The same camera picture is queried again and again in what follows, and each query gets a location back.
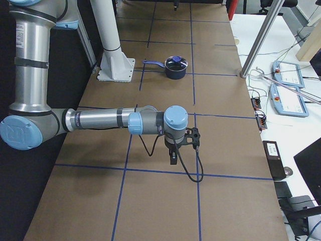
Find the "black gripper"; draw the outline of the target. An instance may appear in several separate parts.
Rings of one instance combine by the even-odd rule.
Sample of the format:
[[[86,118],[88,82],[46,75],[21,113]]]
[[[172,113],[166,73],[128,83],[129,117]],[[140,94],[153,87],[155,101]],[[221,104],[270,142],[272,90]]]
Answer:
[[[184,140],[183,137],[178,139],[171,139],[170,137],[165,137],[165,146],[169,149],[171,165],[177,164],[177,153],[175,150],[181,147],[181,143],[183,140]]]

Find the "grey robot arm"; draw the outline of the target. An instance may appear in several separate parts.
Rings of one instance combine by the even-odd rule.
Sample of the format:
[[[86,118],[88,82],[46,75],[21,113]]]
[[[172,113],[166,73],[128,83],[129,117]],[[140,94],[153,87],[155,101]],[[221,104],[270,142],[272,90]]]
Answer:
[[[189,6],[183,5],[174,12],[168,3],[128,1],[120,11],[118,23],[126,53],[137,60],[149,57],[163,59],[172,54],[190,56],[187,45],[189,37]],[[78,109],[111,109],[153,105],[165,110],[171,105],[184,108],[192,106],[193,85],[191,76],[171,80],[156,67],[137,64],[133,81],[129,83],[103,82],[76,63],[83,54],[78,49],[64,54],[68,67],[60,73],[62,65],[62,38],[74,39],[72,33],[55,31],[51,57],[53,72],[49,82],[49,102],[52,106],[67,107],[75,95],[81,96]],[[127,130],[75,131],[61,134],[39,147],[18,151],[1,143],[1,169],[46,168],[55,162],[120,167],[126,157],[130,135]]]

